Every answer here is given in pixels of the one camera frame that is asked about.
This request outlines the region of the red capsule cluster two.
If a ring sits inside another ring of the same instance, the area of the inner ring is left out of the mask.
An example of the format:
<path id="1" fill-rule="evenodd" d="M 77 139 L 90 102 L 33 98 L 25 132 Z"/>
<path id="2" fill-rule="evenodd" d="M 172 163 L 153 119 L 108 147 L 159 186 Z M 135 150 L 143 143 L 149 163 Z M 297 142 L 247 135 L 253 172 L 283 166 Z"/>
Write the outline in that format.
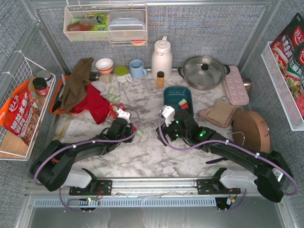
<path id="1" fill-rule="evenodd" d="M 110 111 L 109 116 L 114 118 L 114 119 L 116 119 L 118 117 L 117 113 L 115 113 L 114 111 Z"/>

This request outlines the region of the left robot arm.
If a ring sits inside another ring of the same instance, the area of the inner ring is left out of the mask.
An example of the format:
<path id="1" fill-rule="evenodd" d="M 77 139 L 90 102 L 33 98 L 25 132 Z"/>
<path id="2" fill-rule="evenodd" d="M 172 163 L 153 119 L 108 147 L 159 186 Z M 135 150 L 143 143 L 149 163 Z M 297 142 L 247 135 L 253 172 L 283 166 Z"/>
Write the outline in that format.
<path id="1" fill-rule="evenodd" d="M 88 141 L 75 144 L 53 140 L 30 168 L 35 183 L 42 184 L 49 191 L 68 186 L 93 193 L 97 177 L 87 169 L 83 169 L 83 172 L 71 171 L 73 164 L 92 156 L 108 154 L 121 142 L 132 142 L 135 135 L 133 124 L 123 118 L 116 118 L 104 131 L 106 134 L 100 133 Z"/>

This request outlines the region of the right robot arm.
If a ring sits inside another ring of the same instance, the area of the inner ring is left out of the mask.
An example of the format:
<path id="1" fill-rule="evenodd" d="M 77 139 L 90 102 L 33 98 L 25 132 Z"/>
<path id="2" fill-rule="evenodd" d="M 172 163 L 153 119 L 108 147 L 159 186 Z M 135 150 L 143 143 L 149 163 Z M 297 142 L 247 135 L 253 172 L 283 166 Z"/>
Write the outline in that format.
<path id="1" fill-rule="evenodd" d="M 218 132 L 199 126 L 187 110 L 176 112 L 174 108 L 164 106 L 159 113 L 156 132 L 164 146 L 175 149 L 170 143 L 182 139 L 188 147 L 179 148 L 179 151 L 198 149 L 242 166 L 255 176 L 253 184 L 257 191 L 271 202 L 279 203 L 288 194 L 289 183 L 295 182 L 279 152 L 256 152 L 236 145 Z"/>

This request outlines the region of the teal storage basket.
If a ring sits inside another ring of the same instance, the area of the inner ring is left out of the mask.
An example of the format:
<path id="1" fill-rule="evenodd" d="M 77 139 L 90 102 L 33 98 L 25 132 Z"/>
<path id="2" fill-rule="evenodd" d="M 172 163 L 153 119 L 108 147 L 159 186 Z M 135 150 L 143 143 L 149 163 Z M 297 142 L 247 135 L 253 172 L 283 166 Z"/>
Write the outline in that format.
<path id="1" fill-rule="evenodd" d="M 184 86 L 169 86 L 163 91 L 163 105 L 171 106 L 176 112 L 181 110 L 179 102 L 185 99 L 189 113 L 194 116 L 191 91 Z"/>

